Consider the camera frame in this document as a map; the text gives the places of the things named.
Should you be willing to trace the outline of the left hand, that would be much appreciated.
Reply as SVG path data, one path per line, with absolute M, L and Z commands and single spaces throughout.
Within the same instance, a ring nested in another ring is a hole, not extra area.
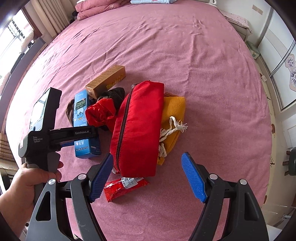
M 38 168 L 27 168 L 23 164 L 15 174 L 10 188 L 1 195 L 1 232 L 6 240 L 8 234 L 4 231 L 6 225 L 17 240 L 29 221 L 34 210 L 35 186 L 47 183 L 50 179 L 60 181 L 62 174 L 60 171 L 55 173 L 47 172 Z

